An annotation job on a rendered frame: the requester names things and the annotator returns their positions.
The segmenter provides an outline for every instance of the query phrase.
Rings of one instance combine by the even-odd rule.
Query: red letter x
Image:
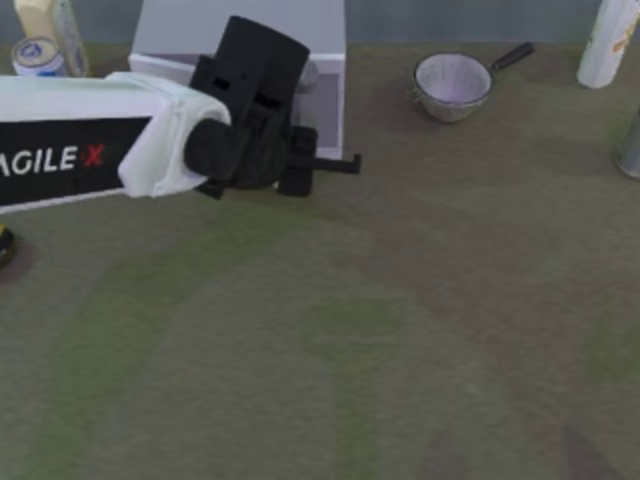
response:
[[[92,165],[102,165],[102,152],[104,151],[104,145],[89,145],[89,155],[86,156],[84,161],[85,167],[91,167]]]

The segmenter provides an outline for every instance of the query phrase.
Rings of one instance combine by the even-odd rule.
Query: white bottle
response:
[[[640,14],[640,0],[602,0],[598,17],[578,70],[588,88],[609,85],[631,42]]]
[[[148,119],[144,129],[135,132],[138,136],[131,147],[112,159],[119,162],[121,188],[71,194],[65,190],[64,195],[46,200],[0,203],[0,214],[111,194],[155,198],[193,190],[205,183],[207,177],[189,170],[185,164],[185,146],[191,133],[207,119],[231,124],[229,110],[214,97],[170,80],[130,72],[112,73],[105,79],[0,76],[0,105],[3,106],[0,109],[0,136],[3,129],[15,125],[27,130],[19,138],[0,145],[0,184],[5,191],[16,189],[10,183],[16,175],[21,175],[22,181],[25,176],[41,173],[28,171],[31,167],[27,162],[35,165],[35,161],[29,160],[28,153],[52,146],[48,142],[55,140],[58,144],[79,145],[74,152],[84,150],[82,144],[87,139],[83,128],[88,128],[84,126],[85,120]],[[50,132],[55,131],[56,138],[30,135],[29,124],[33,122],[52,122]],[[106,130],[95,130],[94,133],[97,132],[100,138],[106,136],[107,140],[103,140],[105,151],[113,152],[114,147],[119,152],[120,139],[109,136],[113,132],[110,130],[112,124],[100,128]],[[19,165],[12,164],[16,162],[16,152],[26,152],[18,159]],[[82,168],[79,158],[67,160],[71,173]]]
[[[27,37],[50,38],[58,45],[71,76],[91,76],[71,0],[14,0],[14,3]]]

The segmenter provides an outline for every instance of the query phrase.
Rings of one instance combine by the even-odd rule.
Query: black label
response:
[[[122,188],[118,166],[150,120],[0,123],[0,206]]]

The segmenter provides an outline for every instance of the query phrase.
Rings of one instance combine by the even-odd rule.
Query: metal strainer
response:
[[[524,43],[485,67],[464,53],[436,53],[418,62],[413,74],[417,100],[443,123],[467,118],[489,97],[495,74],[531,55],[534,47]]]

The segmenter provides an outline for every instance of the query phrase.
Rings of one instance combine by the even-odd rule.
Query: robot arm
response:
[[[291,109],[309,50],[231,17],[190,88],[135,73],[106,79],[0,77],[0,214],[112,194],[158,197],[226,188],[307,196],[317,133]]]

